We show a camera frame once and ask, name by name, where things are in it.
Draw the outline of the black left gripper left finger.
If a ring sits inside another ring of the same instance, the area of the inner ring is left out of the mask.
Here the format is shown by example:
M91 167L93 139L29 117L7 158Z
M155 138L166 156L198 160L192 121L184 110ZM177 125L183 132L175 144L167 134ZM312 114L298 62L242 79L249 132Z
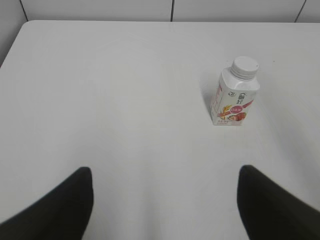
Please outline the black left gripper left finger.
M41 199L2 222L2 240L81 240L94 206L92 171L80 167Z

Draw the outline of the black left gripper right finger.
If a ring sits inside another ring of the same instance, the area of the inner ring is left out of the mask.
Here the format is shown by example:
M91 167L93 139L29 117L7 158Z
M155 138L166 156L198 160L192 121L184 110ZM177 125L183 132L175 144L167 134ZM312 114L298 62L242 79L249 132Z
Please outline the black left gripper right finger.
M251 240L318 240L320 213L252 165L238 175L238 210Z

